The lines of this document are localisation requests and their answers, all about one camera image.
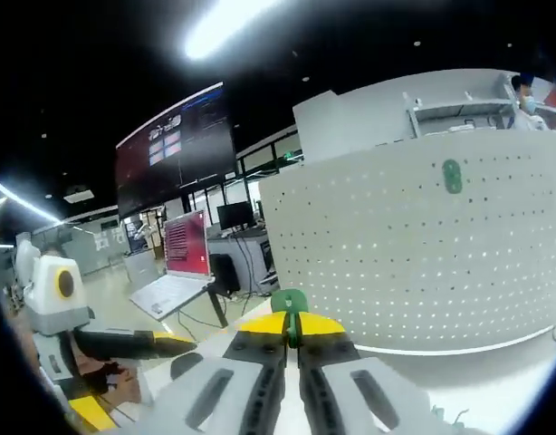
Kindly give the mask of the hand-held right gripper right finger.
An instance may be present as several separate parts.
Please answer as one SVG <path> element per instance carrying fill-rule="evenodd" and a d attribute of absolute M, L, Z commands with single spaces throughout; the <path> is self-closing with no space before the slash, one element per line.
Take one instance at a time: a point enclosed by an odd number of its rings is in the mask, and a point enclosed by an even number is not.
<path fill-rule="evenodd" d="M 313 434 L 442 434 L 428 394 L 376 357 L 361 357 L 341 324 L 289 315 L 300 392 Z"/>

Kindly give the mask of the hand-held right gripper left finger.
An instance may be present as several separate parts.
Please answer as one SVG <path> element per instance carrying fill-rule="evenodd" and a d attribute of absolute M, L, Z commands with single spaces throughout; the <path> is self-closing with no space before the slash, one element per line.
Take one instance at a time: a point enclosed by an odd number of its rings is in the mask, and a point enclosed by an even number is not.
<path fill-rule="evenodd" d="M 283 394 L 285 312 L 257 317 L 221 356 L 172 360 L 168 383 L 125 434 L 267 434 Z"/>

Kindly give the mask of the person's left hand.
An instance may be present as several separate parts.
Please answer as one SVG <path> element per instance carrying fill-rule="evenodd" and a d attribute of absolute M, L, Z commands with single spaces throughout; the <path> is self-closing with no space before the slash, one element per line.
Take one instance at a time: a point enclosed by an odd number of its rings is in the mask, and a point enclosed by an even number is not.
<path fill-rule="evenodd" d="M 76 364 L 90 391 L 100 397 L 101 404 L 109 410 L 125 402 L 141 403 L 136 369 L 115 361 L 98 361 L 84 355 L 76 358 Z"/>

